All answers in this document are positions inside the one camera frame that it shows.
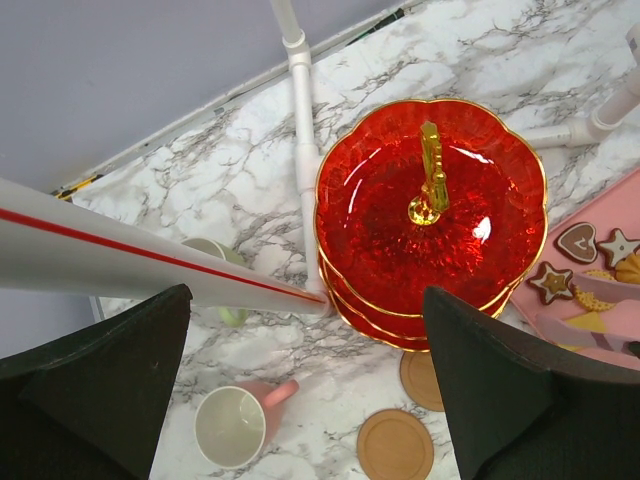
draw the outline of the marble surface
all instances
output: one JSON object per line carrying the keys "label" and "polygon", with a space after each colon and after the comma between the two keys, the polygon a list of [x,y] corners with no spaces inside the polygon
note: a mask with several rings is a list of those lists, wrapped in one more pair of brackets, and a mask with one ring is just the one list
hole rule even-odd
{"label": "marble surface", "polygon": [[[409,97],[476,101],[516,130],[585,114],[634,66],[624,35],[639,20],[637,0],[426,2],[315,65],[316,137],[326,151],[373,108]],[[287,79],[74,200],[176,241],[209,236],[239,251],[251,268],[302,285],[293,145]],[[600,146],[540,152],[551,222],[633,169],[639,152],[640,112]],[[104,301],[108,314],[128,305]],[[502,319],[522,327],[510,306]],[[409,400],[398,376],[400,356],[339,318],[253,314],[243,329],[233,330],[215,311],[194,308],[151,478],[364,479],[355,456],[358,428],[391,407],[414,413],[431,432],[436,460],[429,478],[458,478],[445,416]],[[292,377],[301,391],[260,459],[224,472],[201,457],[192,422],[207,392],[243,379],[280,383]]]}

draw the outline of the red stripe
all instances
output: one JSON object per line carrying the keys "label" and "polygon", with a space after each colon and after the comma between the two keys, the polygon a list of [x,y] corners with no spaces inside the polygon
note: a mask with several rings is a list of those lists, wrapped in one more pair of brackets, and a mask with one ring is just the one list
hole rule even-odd
{"label": "red stripe", "polygon": [[41,220],[39,218],[30,217],[27,215],[23,215],[21,213],[12,212],[10,210],[5,210],[3,208],[0,208],[0,220],[6,220],[8,222],[18,223],[26,227],[43,230],[45,232],[55,233],[57,235],[62,235],[69,238],[75,238],[76,240],[82,240],[83,242],[102,245],[103,247],[113,248],[115,250],[120,250],[122,252],[132,253],[133,255],[151,258],[152,260],[158,260],[160,262],[177,265],[179,267],[196,270],[198,272],[208,273],[216,277],[227,278],[229,280],[245,283],[247,285],[253,285],[255,287],[264,288],[266,290],[272,290],[274,292],[284,293],[285,295],[290,295],[292,297],[304,298],[305,300],[310,300],[312,302],[322,303],[322,300],[311,295],[304,295],[302,293],[290,292],[282,288],[272,287],[271,285],[265,285],[260,282],[255,282],[253,280],[248,280],[246,278],[237,277],[229,273],[219,272],[218,270],[213,270],[212,268],[203,267],[202,265],[197,265],[195,263],[178,260],[176,258],[162,255],[161,253],[151,252],[143,248],[134,247],[133,245],[127,245],[126,243],[117,242],[115,240],[110,240],[108,238],[100,237],[98,235],[93,235],[92,233],[86,233],[80,230],[75,230],[73,228],[65,227],[63,225],[57,225],[55,223],[47,222],[46,220]]}

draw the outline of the green cup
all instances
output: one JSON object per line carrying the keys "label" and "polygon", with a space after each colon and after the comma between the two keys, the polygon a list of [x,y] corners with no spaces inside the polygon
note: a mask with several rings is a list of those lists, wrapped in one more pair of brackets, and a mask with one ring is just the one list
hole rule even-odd
{"label": "green cup", "polygon": [[[235,263],[241,267],[246,267],[244,259],[229,247],[219,244],[214,240],[208,240],[206,238],[188,238],[182,245],[200,250],[201,252],[208,253],[214,257],[221,258],[227,262]],[[249,313],[244,309],[234,309],[219,307],[218,313],[222,321],[230,327],[241,327],[247,320]]]}

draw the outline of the pink mug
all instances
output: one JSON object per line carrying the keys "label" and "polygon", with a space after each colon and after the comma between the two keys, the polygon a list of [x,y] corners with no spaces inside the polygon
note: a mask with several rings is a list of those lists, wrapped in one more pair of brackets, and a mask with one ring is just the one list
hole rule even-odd
{"label": "pink mug", "polygon": [[242,382],[209,393],[196,412],[198,447],[222,468],[240,468],[254,460],[273,440],[284,401],[300,386],[295,380],[272,387],[263,382]]}

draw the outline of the star-shaped cookie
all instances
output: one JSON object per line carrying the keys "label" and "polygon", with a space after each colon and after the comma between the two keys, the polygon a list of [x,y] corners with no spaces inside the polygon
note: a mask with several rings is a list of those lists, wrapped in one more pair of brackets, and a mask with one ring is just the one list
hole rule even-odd
{"label": "star-shaped cookie", "polygon": [[622,230],[614,228],[605,242],[596,243],[598,250],[604,253],[607,259],[607,268],[613,270],[618,262],[624,260],[629,255],[640,248],[640,240],[629,240],[624,236]]}
{"label": "star-shaped cookie", "polygon": [[549,262],[542,262],[535,276],[527,283],[538,290],[540,301],[549,305],[555,299],[571,300],[573,292],[569,288],[569,281],[573,277],[571,270],[556,270]]}

